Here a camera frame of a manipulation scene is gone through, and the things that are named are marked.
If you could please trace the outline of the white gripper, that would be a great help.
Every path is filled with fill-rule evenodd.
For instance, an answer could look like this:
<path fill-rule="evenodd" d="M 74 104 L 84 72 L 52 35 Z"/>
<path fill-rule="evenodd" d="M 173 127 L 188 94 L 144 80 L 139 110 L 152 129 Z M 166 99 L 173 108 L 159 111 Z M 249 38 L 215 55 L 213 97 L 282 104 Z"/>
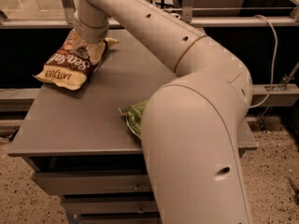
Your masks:
<path fill-rule="evenodd" d="M 74 29 L 79 35 L 71 35 L 69 38 L 69 45 L 71 49 L 77 49 L 80 46 L 81 39 L 89 43 L 86 47 L 90 56 L 90 62 L 92 65 L 97 65 L 102 60 L 106 44 L 103 41 L 107 37 L 109 23 L 105 21 L 103 25 L 99 27 L 91 27 L 85 24 L 78 17 L 78 13 L 74 14 Z"/>

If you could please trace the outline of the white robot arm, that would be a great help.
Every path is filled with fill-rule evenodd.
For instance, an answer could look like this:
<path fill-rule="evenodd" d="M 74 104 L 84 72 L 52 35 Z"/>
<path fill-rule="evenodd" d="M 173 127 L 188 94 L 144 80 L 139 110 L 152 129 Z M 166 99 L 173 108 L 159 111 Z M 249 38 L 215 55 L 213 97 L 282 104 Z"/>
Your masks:
<path fill-rule="evenodd" d="M 253 224 L 238 153 L 252 100 L 248 68 L 204 32 L 145 0 L 79 0 L 74 25 L 89 43 L 111 16 L 176 79 L 150 98 L 141 143 L 163 224 Z"/>

